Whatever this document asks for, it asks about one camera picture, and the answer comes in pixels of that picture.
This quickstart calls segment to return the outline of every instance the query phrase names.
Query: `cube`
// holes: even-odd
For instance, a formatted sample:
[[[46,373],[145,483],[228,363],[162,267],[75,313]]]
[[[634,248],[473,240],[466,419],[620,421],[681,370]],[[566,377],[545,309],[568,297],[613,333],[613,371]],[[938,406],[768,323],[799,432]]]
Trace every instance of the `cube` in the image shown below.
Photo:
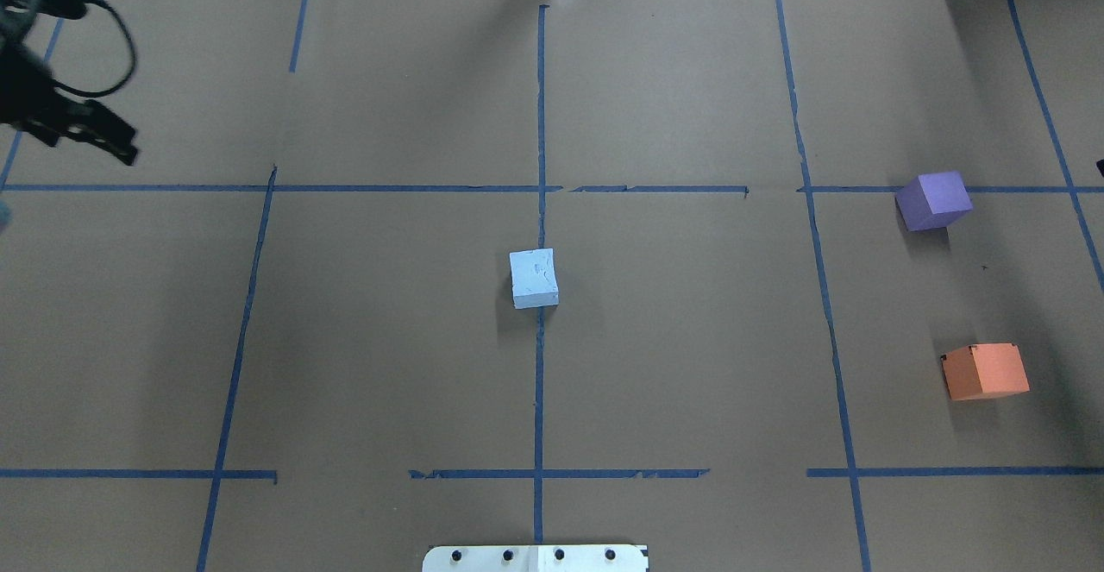
[[[898,191],[896,202],[909,231],[947,226],[974,210],[958,171],[919,176]]]
[[[0,201],[0,233],[3,232],[4,226],[11,223],[11,210],[4,205],[4,202]]]
[[[514,309],[560,304],[560,286],[555,282],[551,248],[511,253],[510,276],[513,279]]]
[[[1015,343],[978,343],[943,356],[951,399],[990,400],[1029,391],[1028,375]]]

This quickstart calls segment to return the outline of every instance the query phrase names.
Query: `black cable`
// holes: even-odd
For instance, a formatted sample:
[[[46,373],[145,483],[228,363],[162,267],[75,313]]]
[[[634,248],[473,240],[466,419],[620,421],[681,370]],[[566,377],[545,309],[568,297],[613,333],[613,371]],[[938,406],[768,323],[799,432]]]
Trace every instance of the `black cable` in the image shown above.
[[[104,88],[103,92],[85,92],[83,88],[73,88],[70,87],[70,85],[64,84],[64,82],[56,80],[54,81],[54,87],[59,87],[60,89],[63,89],[63,92],[72,93],[74,96],[81,97],[110,96],[112,93],[118,92],[119,88],[123,88],[123,85],[130,82],[130,77],[134,76],[135,70],[138,68],[138,50],[135,49],[135,39],[130,34],[130,30],[127,29],[126,22],[123,22],[123,18],[119,18],[119,13],[118,11],[115,11],[115,7],[109,6],[109,3],[104,0],[84,0],[84,2],[89,3],[89,6],[97,6],[99,9],[106,10],[107,13],[110,13],[112,18],[115,18],[115,23],[119,25],[119,30],[123,30],[123,38],[126,38],[127,41],[127,50],[129,50],[130,53],[130,67],[127,70],[126,76],[123,76],[123,81],[116,82],[116,84],[112,85],[110,88]]]

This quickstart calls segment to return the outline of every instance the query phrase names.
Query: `purple cube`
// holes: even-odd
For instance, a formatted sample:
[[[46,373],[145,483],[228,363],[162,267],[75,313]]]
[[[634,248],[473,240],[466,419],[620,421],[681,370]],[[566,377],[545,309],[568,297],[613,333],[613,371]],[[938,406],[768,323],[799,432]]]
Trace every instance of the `purple cube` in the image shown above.
[[[896,199],[909,231],[947,226],[974,210],[958,171],[919,176],[898,191]]]

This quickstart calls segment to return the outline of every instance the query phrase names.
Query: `white bracket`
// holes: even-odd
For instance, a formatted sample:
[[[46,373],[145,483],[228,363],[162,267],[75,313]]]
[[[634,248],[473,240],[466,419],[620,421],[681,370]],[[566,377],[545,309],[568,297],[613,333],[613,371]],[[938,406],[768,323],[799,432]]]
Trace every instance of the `white bracket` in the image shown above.
[[[630,544],[437,547],[422,572],[648,572],[648,548]]]

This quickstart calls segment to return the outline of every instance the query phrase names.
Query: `vertical blue line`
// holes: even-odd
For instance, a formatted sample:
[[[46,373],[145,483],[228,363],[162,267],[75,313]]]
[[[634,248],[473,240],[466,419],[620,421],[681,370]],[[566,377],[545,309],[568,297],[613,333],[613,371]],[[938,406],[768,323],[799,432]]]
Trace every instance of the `vertical blue line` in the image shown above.
[[[276,186],[276,167],[268,176],[268,190],[265,193],[264,210],[261,210],[261,226],[257,229],[257,244],[253,250],[253,266],[250,269],[250,286],[245,293],[245,308],[242,311],[242,327],[237,331],[237,349],[234,353],[234,368],[230,375],[230,391],[226,392],[226,410],[222,416],[222,433],[219,435],[219,453],[214,460],[214,477],[211,479],[211,494],[208,497],[208,512],[203,520],[203,536],[200,539],[200,555],[195,571],[206,569],[208,550],[211,548],[211,530],[214,528],[214,513],[219,505],[219,490],[222,487],[223,467],[226,463],[226,446],[230,443],[230,424],[234,419],[234,402],[237,400],[237,382],[242,375],[242,359],[245,356],[245,332],[250,327],[253,314],[253,297],[257,293],[257,269],[261,266],[261,250],[265,245],[265,231],[268,231],[268,211],[272,210],[273,190]]]
[[[1054,128],[1054,120],[1050,116],[1050,108],[1047,98],[1042,95],[1042,86],[1039,84],[1039,76],[1036,74],[1034,62],[1031,60],[1031,52],[1028,50],[1027,39],[1023,36],[1023,27],[1020,25],[1020,14],[1016,10],[1016,0],[1008,1],[1008,13],[1012,17],[1012,27],[1016,29],[1016,38],[1020,42],[1020,50],[1023,53],[1023,62],[1028,67],[1028,76],[1031,77],[1031,87],[1034,88],[1036,97],[1039,100],[1039,108],[1042,109],[1042,119],[1047,124],[1047,133],[1050,133],[1050,142],[1054,145],[1054,156],[1058,157],[1058,166],[1062,169],[1062,178],[1065,179],[1065,188],[1070,191],[1070,201],[1073,203],[1073,212],[1078,215],[1078,223],[1081,226],[1081,236],[1085,239],[1085,246],[1089,246],[1089,257],[1092,258],[1093,271],[1096,272],[1096,282],[1104,292],[1104,268],[1101,267],[1100,254],[1096,253],[1096,244],[1093,235],[1089,231],[1089,222],[1085,221],[1084,211],[1081,210],[1081,199],[1078,198],[1078,190],[1073,186],[1073,176],[1070,174],[1070,166],[1065,162],[1065,152],[1062,151],[1062,144],[1058,140],[1058,130]]]
[[[299,42],[302,41],[302,24],[307,21],[307,2],[310,0],[299,1],[299,23],[295,27],[295,42],[291,45],[291,64],[288,65],[288,72],[295,73],[296,65],[299,65]]]
[[[59,18],[57,22],[54,22],[54,32],[50,34],[50,42],[46,45],[46,53],[43,54],[43,62],[50,62],[50,57],[54,56],[54,46],[57,45],[57,38],[62,33],[62,27],[65,24],[65,19]],[[11,140],[11,147],[8,148],[8,159],[4,160],[3,171],[0,171],[0,191],[8,186],[8,176],[11,174],[11,168],[15,163],[15,155],[19,152],[20,140],[23,140],[23,131],[15,131],[15,138]]]
[[[824,250],[820,245],[820,231],[817,229],[816,203],[813,198],[813,176],[809,174],[809,162],[805,153],[805,140],[802,139],[800,124],[797,121],[797,85],[794,82],[794,65],[789,56],[789,38],[786,33],[786,14],[782,0],[774,0],[778,11],[778,33],[782,36],[782,54],[786,64],[786,84],[789,87],[789,108],[794,117],[794,136],[797,140],[797,152],[802,157],[802,180],[805,190],[805,205],[809,214],[809,231],[813,234],[813,253],[817,262],[817,278],[820,282],[820,304],[824,307],[825,320],[828,324],[828,338],[831,340],[831,362],[836,372],[836,402],[839,405],[839,423],[843,433],[843,452],[847,455],[848,480],[851,485],[851,506],[854,509],[854,530],[859,541],[859,558],[863,572],[870,572],[870,549],[867,544],[867,521],[862,513],[862,496],[859,490],[859,473],[854,463],[854,445],[851,441],[851,419],[847,412],[847,392],[843,389],[843,368],[839,361],[839,345],[836,342],[836,321],[831,313],[831,297],[828,293],[828,274],[825,272]]]
[[[544,152],[544,14],[537,17],[537,248],[544,248],[544,194],[548,188]],[[537,380],[533,398],[533,541],[544,542],[544,307],[537,309]]]

